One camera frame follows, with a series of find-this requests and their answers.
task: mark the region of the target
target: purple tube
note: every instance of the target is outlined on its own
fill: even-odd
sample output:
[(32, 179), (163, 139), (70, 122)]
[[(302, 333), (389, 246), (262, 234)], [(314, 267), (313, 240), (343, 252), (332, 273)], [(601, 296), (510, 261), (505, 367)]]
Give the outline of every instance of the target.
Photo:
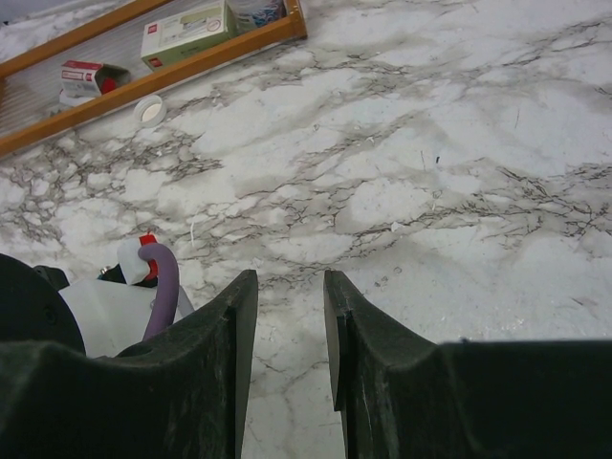
[(179, 302), (179, 265), (174, 253), (163, 244), (146, 244), (138, 250), (138, 257), (144, 261), (157, 262), (158, 283), (151, 318), (146, 324), (144, 337), (149, 339), (165, 330), (174, 322)]

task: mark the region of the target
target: white cap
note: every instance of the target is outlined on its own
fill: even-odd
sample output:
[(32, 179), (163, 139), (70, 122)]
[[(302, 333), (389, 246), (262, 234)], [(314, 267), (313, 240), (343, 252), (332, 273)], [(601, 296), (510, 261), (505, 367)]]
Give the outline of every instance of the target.
[(165, 118), (165, 103), (159, 96), (147, 96), (136, 105), (134, 117), (142, 127), (155, 127)]

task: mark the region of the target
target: wooden frame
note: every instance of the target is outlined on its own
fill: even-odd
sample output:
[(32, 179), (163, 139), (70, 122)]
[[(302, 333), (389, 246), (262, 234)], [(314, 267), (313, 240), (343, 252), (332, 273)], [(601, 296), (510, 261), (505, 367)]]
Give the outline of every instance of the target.
[[(113, 12), (65, 33), (44, 45), (0, 64), (0, 101), (3, 96), (3, 78), (37, 64), (53, 55), (66, 51), (95, 36), (105, 33), (146, 12), (172, 0), (135, 0)], [(151, 75), (132, 81), (125, 86), (90, 102), (37, 122), (21, 131), (0, 139), (0, 157), (14, 150), (46, 139), (61, 131), (99, 117), (111, 110), (159, 91), (171, 84), (193, 77), (206, 70), (266, 46), (292, 38), (307, 36), (306, 24), (299, 0), (285, 0), (287, 16), (255, 31), (237, 36), (214, 48), (203, 51)]]

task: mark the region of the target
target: cardboard box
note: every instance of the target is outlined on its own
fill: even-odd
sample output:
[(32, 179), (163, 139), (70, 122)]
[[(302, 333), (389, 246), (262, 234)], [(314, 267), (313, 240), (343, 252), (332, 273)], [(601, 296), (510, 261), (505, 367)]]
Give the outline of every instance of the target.
[(61, 66), (61, 87), (71, 98), (96, 98), (129, 82), (130, 73), (115, 65), (69, 60)]
[(236, 36), (225, 0), (147, 24), (141, 57), (153, 71), (196, 55)]

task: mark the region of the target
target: white marble table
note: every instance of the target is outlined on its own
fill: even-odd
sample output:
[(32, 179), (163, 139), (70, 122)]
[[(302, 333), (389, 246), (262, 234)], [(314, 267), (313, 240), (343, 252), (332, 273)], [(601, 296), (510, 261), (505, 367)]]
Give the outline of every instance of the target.
[(245, 458), (343, 457), (328, 268), (436, 341), (612, 332), (612, 3), (304, 8), (307, 41), (167, 92), (157, 129), (123, 110), (0, 163), (25, 262), (91, 277), (153, 230), (198, 304), (257, 269)]

